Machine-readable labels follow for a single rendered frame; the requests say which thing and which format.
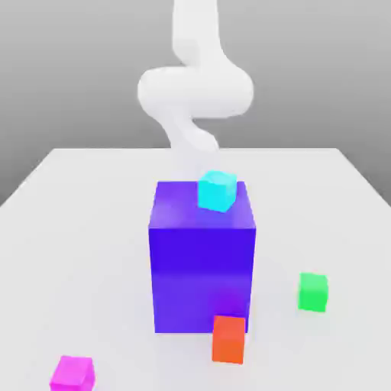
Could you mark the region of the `small cyan cube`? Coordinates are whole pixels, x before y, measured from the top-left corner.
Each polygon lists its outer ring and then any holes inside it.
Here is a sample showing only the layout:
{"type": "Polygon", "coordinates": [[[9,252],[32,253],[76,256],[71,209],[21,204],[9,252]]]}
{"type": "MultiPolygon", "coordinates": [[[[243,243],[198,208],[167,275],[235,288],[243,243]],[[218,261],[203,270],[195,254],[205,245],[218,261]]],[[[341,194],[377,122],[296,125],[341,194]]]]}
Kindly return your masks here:
{"type": "Polygon", "coordinates": [[[198,207],[226,212],[236,200],[237,187],[235,174],[208,171],[197,183],[198,207]]]}

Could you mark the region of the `small orange cube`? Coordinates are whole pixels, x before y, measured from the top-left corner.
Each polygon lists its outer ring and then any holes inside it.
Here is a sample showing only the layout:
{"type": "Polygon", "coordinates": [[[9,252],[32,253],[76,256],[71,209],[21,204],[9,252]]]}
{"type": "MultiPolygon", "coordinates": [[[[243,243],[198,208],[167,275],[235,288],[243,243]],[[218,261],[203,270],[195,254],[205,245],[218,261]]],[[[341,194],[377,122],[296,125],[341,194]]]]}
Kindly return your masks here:
{"type": "Polygon", "coordinates": [[[212,360],[242,364],[245,331],[245,318],[216,315],[212,333],[212,360]]]}

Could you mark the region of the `small green cube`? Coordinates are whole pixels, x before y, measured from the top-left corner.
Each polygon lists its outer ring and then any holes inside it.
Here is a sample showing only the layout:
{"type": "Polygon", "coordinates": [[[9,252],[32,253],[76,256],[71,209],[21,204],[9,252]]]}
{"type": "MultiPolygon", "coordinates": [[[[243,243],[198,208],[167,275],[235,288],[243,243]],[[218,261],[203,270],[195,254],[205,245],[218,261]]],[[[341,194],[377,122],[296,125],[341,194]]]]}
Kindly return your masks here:
{"type": "Polygon", "coordinates": [[[315,273],[300,273],[298,308],[325,312],[328,304],[328,278],[315,273]]]}

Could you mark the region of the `small magenta cube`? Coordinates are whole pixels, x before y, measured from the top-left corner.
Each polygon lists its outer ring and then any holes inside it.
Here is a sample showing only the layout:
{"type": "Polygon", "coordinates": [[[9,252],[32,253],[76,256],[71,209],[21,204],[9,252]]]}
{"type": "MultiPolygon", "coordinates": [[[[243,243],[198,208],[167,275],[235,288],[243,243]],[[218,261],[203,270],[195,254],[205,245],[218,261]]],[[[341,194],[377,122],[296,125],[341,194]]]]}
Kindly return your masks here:
{"type": "Polygon", "coordinates": [[[91,357],[62,356],[50,379],[50,391],[92,391],[94,386],[91,357]]]}

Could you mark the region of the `large purple box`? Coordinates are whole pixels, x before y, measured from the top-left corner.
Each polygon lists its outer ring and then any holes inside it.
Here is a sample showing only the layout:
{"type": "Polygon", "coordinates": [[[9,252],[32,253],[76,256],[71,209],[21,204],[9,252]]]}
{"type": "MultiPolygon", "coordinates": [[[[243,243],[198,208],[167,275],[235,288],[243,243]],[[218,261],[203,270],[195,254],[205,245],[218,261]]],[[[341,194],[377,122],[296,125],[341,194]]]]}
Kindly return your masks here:
{"type": "Polygon", "coordinates": [[[220,213],[194,182],[159,181],[148,226],[157,333],[210,333],[216,315],[248,318],[256,225],[243,182],[220,213]]]}

